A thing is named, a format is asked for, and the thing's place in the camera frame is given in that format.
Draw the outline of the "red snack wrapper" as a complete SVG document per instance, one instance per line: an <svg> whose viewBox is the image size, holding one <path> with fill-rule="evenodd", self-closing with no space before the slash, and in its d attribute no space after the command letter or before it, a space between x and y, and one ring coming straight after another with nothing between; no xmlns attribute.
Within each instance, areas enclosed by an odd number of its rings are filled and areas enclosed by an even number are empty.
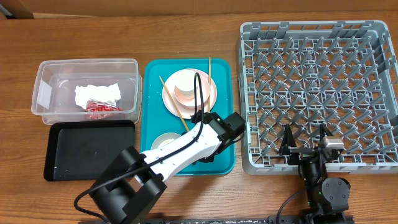
<svg viewBox="0 0 398 224"><path fill-rule="evenodd" d="M88 120L99 120L106 119L115 116L115 111L122 111L121 108L111 105L109 103L104 103L98 100L89 100L86 104L87 113L85 119Z"/></svg>

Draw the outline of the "rice food waste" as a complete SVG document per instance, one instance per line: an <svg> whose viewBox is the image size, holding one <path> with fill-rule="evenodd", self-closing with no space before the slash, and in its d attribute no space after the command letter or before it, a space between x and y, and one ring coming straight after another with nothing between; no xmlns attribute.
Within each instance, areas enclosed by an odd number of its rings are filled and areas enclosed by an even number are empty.
<svg viewBox="0 0 398 224"><path fill-rule="evenodd" d="M159 144L159 147L165 146L165 145L167 145L167 144L169 144L169 143L171 143L171 142L173 142L173 141L174 141L173 138L164 139L164 140Z"/></svg>

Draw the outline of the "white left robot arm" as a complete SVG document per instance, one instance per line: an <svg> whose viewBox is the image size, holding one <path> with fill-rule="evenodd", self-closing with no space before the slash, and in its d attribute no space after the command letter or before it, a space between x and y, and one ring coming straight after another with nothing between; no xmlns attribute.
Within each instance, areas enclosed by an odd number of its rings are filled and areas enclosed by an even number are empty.
<svg viewBox="0 0 398 224"><path fill-rule="evenodd" d="M166 190L167 180L197 161L212 162L246 130L238 113L222 119L200 109L191 121L194 127L168 144L142 153L134 147L121 151L76 197L75 209L104 223L139 223Z"/></svg>

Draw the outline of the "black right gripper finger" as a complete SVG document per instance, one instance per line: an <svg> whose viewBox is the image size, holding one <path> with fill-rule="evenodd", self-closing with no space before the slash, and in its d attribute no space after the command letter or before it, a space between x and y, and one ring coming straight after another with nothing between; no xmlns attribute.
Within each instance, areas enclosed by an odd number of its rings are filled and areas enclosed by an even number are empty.
<svg viewBox="0 0 398 224"><path fill-rule="evenodd" d="M324 123L320 124L319 130L320 130L320 139L323 139L325 136L333 136L331 131L327 128L327 126Z"/></svg>
<svg viewBox="0 0 398 224"><path fill-rule="evenodd" d="M284 134L282 139L282 144L279 148L279 155L289 155L292 150L296 150L297 145L295 143L294 136L289 124L284 126Z"/></svg>

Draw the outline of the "wooden chopstick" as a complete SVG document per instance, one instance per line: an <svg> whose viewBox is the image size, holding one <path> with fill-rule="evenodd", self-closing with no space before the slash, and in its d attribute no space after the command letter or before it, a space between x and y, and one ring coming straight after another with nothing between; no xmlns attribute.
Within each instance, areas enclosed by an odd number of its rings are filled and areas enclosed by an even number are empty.
<svg viewBox="0 0 398 224"><path fill-rule="evenodd" d="M209 57L208 65L208 84L209 84L209 97L208 97L208 113L211 111L211 57Z"/></svg>
<svg viewBox="0 0 398 224"><path fill-rule="evenodd" d="M174 108L175 108L175 110L176 110L178 116L180 117L180 120L181 120L181 122L183 123L183 125L184 125L186 131L189 132L189 128L188 128L188 126L187 126L187 124L186 124L186 122L185 122L185 120L184 120L184 118L183 118L183 116L182 116L182 114L181 114L181 112L180 112L180 110L179 110L177 104L175 103L174 99L172 98L172 95L171 95L171 93L169 92L169 90L168 90L168 88L167 88L167 85L165 84L165 82L164 82L164 80L162 79L161 76L159 76L159 78L160 78L160 80L161 80L161 82L162 82L162 84L163 84L163 86L164 86L164 88L165 88L165 90L166 90L166 93L167 93L167 95L169 96L169 99L171 100L171 102L172 102L172 104L173 104L173 106L174 106Z"/></svg>

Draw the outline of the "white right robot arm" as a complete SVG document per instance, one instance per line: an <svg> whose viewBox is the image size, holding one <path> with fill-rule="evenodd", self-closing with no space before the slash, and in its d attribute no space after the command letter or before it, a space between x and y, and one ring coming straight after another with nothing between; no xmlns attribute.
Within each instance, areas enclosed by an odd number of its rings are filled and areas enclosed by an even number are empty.
<svg viewBox="0 0 398 224"><path fill-rule="evenodd" d="M302 193L307 194L309 207L299 211L297 216L287 218L287 223L354 223L353 217L344 215L344 211L349 209L350 183L344 178L329 177L326 170L326 164L343 152L343 141L324 124L319 126L319 132L320 142L314 148L298 148L290 126L284 126L279 154L288 155L287 163L298 167L305 187L280 206L275 218L277 223L283 220L283 208Z"/></svg>

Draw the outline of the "grey bowl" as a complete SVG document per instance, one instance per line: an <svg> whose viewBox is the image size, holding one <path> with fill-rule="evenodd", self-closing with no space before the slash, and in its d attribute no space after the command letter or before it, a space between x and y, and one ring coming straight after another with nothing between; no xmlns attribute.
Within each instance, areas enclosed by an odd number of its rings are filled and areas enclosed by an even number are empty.
<svg viewBox="0 0 398 224"><path fill-rule="evenodd" d="M178 139L180 137L180 134L178 133L164 133L158 136L155 141L152 143L151 150L159 148L159 144L164 140L164 139L170 139L173 138L174 140Z"/></svg>

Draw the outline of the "white napkin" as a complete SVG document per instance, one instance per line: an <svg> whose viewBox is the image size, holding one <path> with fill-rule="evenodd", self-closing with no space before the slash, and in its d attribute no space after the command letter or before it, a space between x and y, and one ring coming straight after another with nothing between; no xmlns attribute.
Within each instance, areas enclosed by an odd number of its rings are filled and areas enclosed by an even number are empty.
<svg viewBox="0 0 398 224"><path fill-rule="evenodd" d="M99 101L116 106L121 99L121 91L117 83L110 86L77 86L75 88L75 104L87 109L89 101Z"/></svg>

